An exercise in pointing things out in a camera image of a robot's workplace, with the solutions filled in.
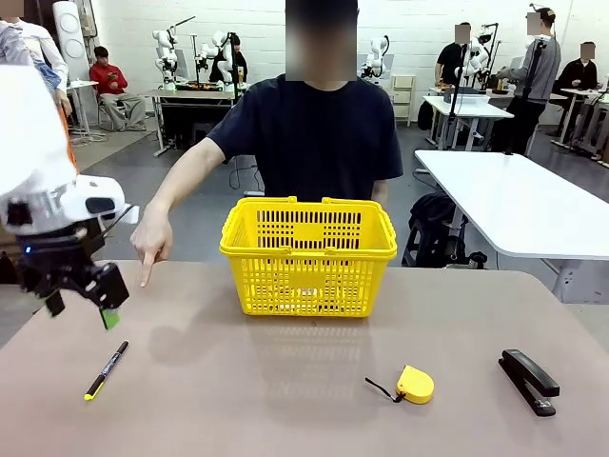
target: yellow tape measure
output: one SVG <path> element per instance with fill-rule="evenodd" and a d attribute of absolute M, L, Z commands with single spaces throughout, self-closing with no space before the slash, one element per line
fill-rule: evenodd
<path fill-rule="evenodd" d="M 378 388 L 393 403 L 399 403 L 405 399 L 416 405 L 424 405 L 431 400 L 434 393 L 434 381 L 427 373 L 411 366 L 403 368 L 402 375 L 396 385 L 397 396 L 394 398 L 384 387 L 379 386 L 369 378 L 365 378 L 368 384 Z"/>

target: person in gray shirt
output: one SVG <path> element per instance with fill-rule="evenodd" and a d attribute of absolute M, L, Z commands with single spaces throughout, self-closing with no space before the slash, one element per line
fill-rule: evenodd
<path fill-rule="evenodd" d="M 0 64 L 33 66 L 19 31 L 4 22 L 0 22 Z"/>
<path fill-rule="evenodd" d="M 513 119 L 496 123 L 493 129 L 492 148 L 497 152 L 525 154 L 529 138 L 535 131 L 540 116 L 550 100 L 554 81 L 560 66 L 560 45 L 552 34 L 556 14 L 549 8 L 537 10 L 540 14 L 540 35 L 528 47 L 522 67 L 501 69 L 497 76 L 516 80 L 514 99 L 507 108 Z M 534 55 L 541 49 L 537 67 Z"/>

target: person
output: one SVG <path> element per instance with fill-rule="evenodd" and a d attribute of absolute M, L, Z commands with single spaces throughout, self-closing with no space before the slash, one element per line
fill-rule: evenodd
<path fill-rule="evenodd" d="M 0 65 L 33 66 L 26 44 L 19 31 L 6 22 L 0 22 Z"/>
<path fill-rule="evenodd" d="M 88 75 L 91 81 L 99 83 L 95 86 L 100 99 L 104 102 L 104 109 L 112 119 L 114 128 L 123 131 L 145 131 L 146 102 L 143 97 L 125 92 L 127 79 L 118 67 L 108 62 L 108 50 L 98 46 L 93 50 L 96 62 L 90 68 Z M 118 109 L 118 102 L 127 109 L 127 126 L 125 115 Z"/>
<path fill-rule="evenodd" d="M 469 26 L 469 22 L 461 22 L 462 26 Z M 436 86 L 441 84 L 457 84 L 455 70 L 461 66 L 462 49 L 457 43 L 444 47 L 436 63 Z"/>
<path fill-rule="evenodd" d="M 253 85 L 174 165 L 131 235 L 143 263 L 142 286 L 153 264 L 170 255 L 169 212 L 237 155 L 256 157 L 266 196 L 304 202 L 333 197 L 385 205 L 387 180 L 402 176 L 389 96 L 356 79 L 345 58 L 355 52 L 358 0 L 301 0 L 286 7 L 296 10 L 286 10 L 286 21 L 303 51 L 302 70 L 294 70 L 303 78 L 294 78 L 288 66 L 287 76 Z"/>
<path fill-rule="evenodd" d="M 244 83 L 247 82 L 247 62 L 244 55 L 241 53 L 241 39 L 235 33 L 234 39 L 234 49 L 235 49 L 235 62 L 237 63 L 237 67 L 243 67 L 244 69 Z M 213 64 L 211 65 L 211 72 L 209 73 L 209 82 L 217 83 L 218 81 L 225 82 L 225 78 L 222 75 L 222 72 L 218 68 L 218 63 L 224 62 L 226 59 L 223 54 L 220 52 L 215 59 L 213 59 Z"/>
<path fill-rule="evenodd" d="M 552 33 L 556 14 L 549 8 L 541 8 L 540 35 L 528 47 L 520 69 L 502 68 L 497 76 L 500 79 L 516 80 L 514 99 L 507 107 L 507 112 L 514 114 L 513 119 L 504 119 L 495 124 L 492 137 L 492 149 L 496 152 L 514 152 L 525 154 L 529 138 L 533 135 L 540 116 L 547 106 L 554 80 L 559 72 L 560 45 Z M 545 48 L 541 51 L 535 74 L 529 71 L 533 66 L 533 55 L 538 44 Z"/>
<path fill-rule="evenodd" d="M 18 17 L 4 17 L 3 20 L 19 30 L 21 38 L 29 50 L 34 62 L 45 62 L 45 58 L 50 63 L 52 70 L 59 76 L 59 85 L 55 91 L 55 98 L 58 107 L 63 108 L 66 116 L 72 113 L 72 105 L 69 102 L 68 93 L 68 64 L 61 55 L 57 45 L 44 27 L 22 21 Z"/>
<path fill-rule="evenodd" d="M 593 45 L 594 43 L 591 41 L 586 41 L 583 45 Z M 579 58 L 574 60 L 573 62 L 569 62 L 562 73 L 559 76 L 559 79 L 554 84 L 554 89 L 552 90 L 554 93 L 559 95 L 567 95 L 569 98 L 557 100 L 554 103 L 555 105 L 559 105 L 562 107 L 562 117 L 560 119 L 559 127 L 556 132 L 552 134 L 552 136 L 560 136 L 562 133 L 562 128 L 564 126 L 564 120 L 567 116 L 567 112 L 571 107 L 571 102 L 573 101 L 573 97 L 575 95 L 569 94 L 566 92 L 562 92 L 563 89 L 581 89 L 581 90 L 590 90 L 596 89 L 599 86 L 599 77 L 597 72 L 596 64 L 590 59 Z M 580 108 L 583 105 L 581 101 L 576 101 L 575 106 L 573 107 L 574 115 L 571 116 L 569 120 L 569 125 L 567 126 L 568 130 L 572 130 L 575 126 L 576 119 L 578 118 L 575 113 L 580 112 Z"/>
<path fill-rule="evenodd" d="M 69 102 L 68 92 L 68 64 L 57 49 L 57 45 L 44 27 L 22 21 L 19 17 L 4 17 L 4 25 L 10 25 L 17 30 L 21 40 L 28 50 L 29 61 L 38 69 L 47 85 L 51 96 L 57 106 L 57 112 L 64 126 L 68 143 L 68 157 L 76 167 L 76 158 L 69 142 L 68 116 L 72 114 L 72 105 Z"/>

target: person in red shirt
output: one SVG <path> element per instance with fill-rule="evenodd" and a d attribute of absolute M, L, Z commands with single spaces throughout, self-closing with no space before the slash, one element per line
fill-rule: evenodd
<path fill-rule="evenodd" d="M 128 83 L 118 67 L 108 62 L 108 50 L 98 46 L 94 50 L 97 62 L 93 64 L 88 72 L 91 81 L 99 83 L 95 86 L 100 98 L 104 102 L 104 108 L 108 116 L 112 118 L 114 128 L 123 131 L 144 131 L 144 119 L 146 118 L 146 103 L 144 98 L 132 93 L 125 92 Z M 122 102 L 126 108 L 126 119 L 118 109 L 117 103 Z"/>

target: white cabinet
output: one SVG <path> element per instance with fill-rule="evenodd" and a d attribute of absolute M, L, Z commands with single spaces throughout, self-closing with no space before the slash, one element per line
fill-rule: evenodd
<path fill-rule="evenodd" d="M 414 100 L 416 77 L 409 74 L 391 76 L 389 95 L 393 100 L 393 110 L 397 121 L 405 121 L 410 127 L 411 104 Z"/>

